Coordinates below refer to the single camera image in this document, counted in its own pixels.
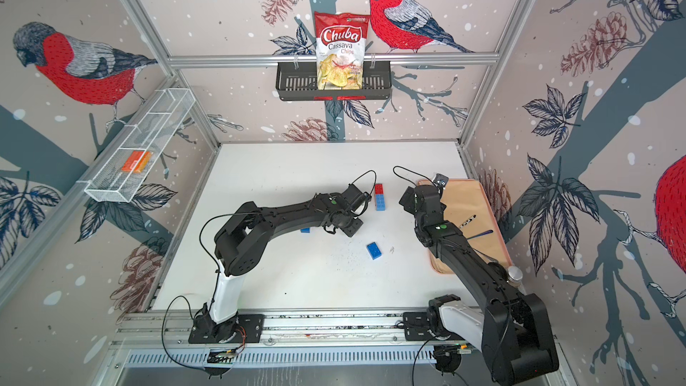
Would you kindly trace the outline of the light blue long lego brick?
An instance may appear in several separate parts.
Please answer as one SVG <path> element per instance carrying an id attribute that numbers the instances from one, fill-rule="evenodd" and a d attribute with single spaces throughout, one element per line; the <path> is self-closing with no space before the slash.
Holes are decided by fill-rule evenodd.
<path id="1" fill-rule="evenodd" d="M 375 203 L 375 209 L 377 211 L 385 211 L 386 210 L 385 197 L 383 194 L 375 194 L 374 195 L 374 203 Z"/>

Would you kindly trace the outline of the blue square lego brick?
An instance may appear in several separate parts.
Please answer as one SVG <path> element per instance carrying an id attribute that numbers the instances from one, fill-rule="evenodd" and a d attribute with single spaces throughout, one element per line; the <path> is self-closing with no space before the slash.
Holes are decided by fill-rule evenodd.
<path id="1" fill-rule="evenodd" d="M 366 249 L 371 257 L 371 259 L 376 260 L 382 256 L 382 252 L 378 247 L 376 242 L 372 242 L 366 245 Z"/>

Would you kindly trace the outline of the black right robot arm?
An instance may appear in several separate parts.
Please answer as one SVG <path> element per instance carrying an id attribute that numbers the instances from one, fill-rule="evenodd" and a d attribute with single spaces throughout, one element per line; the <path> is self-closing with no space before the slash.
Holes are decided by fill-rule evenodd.
<path id="1" fill-rule="evenodd" d="M 430 301 L 428 329 L 436 338 L 457 335 L 478 348 L 500 385 L 515 385 L 559 369 L 555 340 L 543 301 L 511 286 L 497 263 L 486 263 L 462 231 L 445 219 L 441 191 L 409 187 L 400 198 L 414 216 L 418 241 L 446 264 L 473 296 L 477 309 L 446 295 Z"/>

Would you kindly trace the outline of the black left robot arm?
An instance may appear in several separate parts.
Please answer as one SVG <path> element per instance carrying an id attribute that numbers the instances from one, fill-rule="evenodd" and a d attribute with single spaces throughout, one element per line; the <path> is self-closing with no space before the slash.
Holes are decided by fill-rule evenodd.
<path id="1" fill-rule="evenodd" d="M 284 234 L 321 227 L 353 237 L 363 225 L 372 195 L 351 183 L 341 193 L 319 193 L 284 207 L 259 207 L 249 201 L 229 215 L 214 235 L 216 264 L 211 298 L 193 316 L 191 344 L 258 343 L 263 315 L 239 313 L 239 296 L 247 274 L 261 261 L 270 241 Z"/>

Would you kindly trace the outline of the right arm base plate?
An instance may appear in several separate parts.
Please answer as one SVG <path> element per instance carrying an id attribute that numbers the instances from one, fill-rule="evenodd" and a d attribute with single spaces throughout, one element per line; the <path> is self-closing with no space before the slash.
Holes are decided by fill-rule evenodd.
<path id="1" fill-rule="evenodd" d="M 406 341 L 445 339 L 439 318 L 430 310 L 404 312 L 398 326 L 403 329 Z"/>

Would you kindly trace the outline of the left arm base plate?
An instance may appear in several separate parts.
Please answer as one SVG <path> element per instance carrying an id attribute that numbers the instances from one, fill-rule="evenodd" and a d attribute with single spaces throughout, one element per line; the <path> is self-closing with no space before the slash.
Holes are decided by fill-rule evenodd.
<path id="1" fill-rule="evenodd" d="M 236 314 L 223 323 L 216 323 L 209 314 L 194 318 L 189 344 L 259 343 L 264 329 L 264 315 Z"/>

